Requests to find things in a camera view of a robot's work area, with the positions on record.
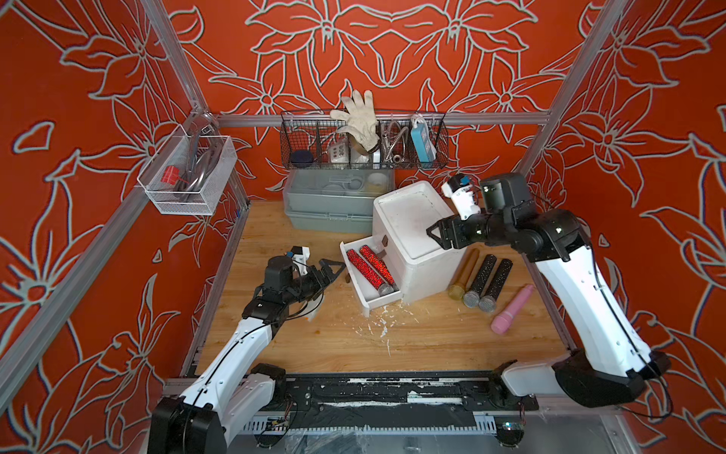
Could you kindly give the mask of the white drawer cabinet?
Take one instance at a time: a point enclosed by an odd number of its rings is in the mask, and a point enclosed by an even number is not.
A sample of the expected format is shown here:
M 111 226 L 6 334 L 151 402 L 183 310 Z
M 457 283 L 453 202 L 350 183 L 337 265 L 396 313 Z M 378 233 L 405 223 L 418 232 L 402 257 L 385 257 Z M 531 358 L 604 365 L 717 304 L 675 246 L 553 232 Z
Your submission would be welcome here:
M 405 304 L 447 290 L 464 251 L 442 249 L 427 229 L 453 215 L 426 181 L 413 183 L 374 200 L 372 237 L 383 252 Z

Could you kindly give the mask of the pink microphone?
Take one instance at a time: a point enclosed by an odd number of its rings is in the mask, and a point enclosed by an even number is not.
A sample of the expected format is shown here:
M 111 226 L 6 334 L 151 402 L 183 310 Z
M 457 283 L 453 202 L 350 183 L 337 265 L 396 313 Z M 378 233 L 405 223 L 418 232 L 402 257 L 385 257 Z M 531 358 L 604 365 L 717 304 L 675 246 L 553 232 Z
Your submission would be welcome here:
M 523 306 L 529 302 L 533 295 L 535 288 L 533 285 L 526 285 L 512 298 L 512 300 L 506 305 L 495 319 L 491 323 L 491 330 L 497 335 L 505 334 L 515 319 L 515 317 L 522 310 Z

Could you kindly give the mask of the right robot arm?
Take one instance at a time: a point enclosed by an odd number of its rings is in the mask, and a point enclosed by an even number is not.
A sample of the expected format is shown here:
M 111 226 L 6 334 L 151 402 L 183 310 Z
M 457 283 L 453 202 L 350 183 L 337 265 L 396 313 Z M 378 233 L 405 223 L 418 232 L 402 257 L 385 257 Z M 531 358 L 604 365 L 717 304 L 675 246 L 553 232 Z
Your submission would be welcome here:
M 500 372 L 512 395 L 565 395 L 586 408 L 629 404 L 670 369 L 669 357 L 644 342 L 603 283 L 591 238 L 568 210 L 540 212 L 519 173 L 491 177 L 474 191 L 457 174 L 442 186 L 457 212 L 427 228 L 442 249 L 474 243 L 509 246 L 546 278 L 582 346 L 541 363 L 514 361 Z

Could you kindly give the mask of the black sparkly microphone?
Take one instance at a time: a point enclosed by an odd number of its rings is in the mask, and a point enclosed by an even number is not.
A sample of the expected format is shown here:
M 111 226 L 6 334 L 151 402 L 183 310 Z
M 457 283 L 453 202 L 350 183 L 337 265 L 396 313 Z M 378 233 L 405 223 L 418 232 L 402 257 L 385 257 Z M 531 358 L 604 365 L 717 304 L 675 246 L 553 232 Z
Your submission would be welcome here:
M 496 263 L 497 258 L 495 255 L 486 255 L 478 269 L 478 272 L 476 273 L 472 285 L 470 285 L 468 291 L 466 291 L 465 295 L 463 295 L 463 304 L 465 304 L 467 308 L 476 308 L 478 306 L 481 295 Z
M 478 307 L 487 313 L 492 313 L 496 309 L 497 299 L 504 289 L 506 281 L 509 277 L 510 271 L 512 270 L 513 262 L 510 259 L 502 259 L 495 274 L 493 275 L 492 281 L 484 291 L 482 297 L 478 302 Z

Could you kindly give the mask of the red sparkly microphone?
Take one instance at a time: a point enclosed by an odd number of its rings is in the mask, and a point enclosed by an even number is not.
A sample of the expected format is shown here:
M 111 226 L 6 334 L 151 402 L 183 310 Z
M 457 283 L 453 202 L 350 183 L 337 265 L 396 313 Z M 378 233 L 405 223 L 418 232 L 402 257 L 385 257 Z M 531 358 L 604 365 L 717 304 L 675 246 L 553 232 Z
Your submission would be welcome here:
M 386 282 L 376 273 L 374 268 L 363 258 L 363 256 L 354 249 L 346 251 L 346 257 L 351 264 L 359 271 L 365 280 L 380 293 Z
M 362 246 L 358 252 L 374 268 L 376 273 L 386 282 L 380 291 L 380 295 L 387 295 L 396 291 L 396 284 L 385 262 L 368 246 Z

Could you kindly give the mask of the gold microphone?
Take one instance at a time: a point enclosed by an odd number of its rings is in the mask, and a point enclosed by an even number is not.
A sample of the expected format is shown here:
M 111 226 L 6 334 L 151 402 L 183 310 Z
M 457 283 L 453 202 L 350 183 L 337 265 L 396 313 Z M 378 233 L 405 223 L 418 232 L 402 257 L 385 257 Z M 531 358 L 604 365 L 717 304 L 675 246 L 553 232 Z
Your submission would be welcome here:
M 447 289 L 447 295 L 450 299 L 455 301 L 461 301 L 463 299 L 469 278 L 476 263 L 478 263 L 479 255 L 480 250 L 475 247 L 469 249 L 464 255 Z

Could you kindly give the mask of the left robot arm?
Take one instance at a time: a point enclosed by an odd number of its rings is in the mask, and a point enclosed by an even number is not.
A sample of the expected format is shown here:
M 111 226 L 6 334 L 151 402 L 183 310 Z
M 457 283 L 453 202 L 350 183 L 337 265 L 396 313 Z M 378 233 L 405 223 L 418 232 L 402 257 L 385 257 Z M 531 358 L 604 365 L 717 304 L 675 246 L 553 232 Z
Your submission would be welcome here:
M 163 398 L 151 416 L 149 453 L 224 453 L 255 414 L 281 393 L 285 372 L 255 365 L 283 324 L 290 308 L 319 303 L 346 266 L 322 259 L 306 262 L 295 247 L 272 257 L 264 281 L 242 313 L 234 334 L 200 376 L 177 397 Z

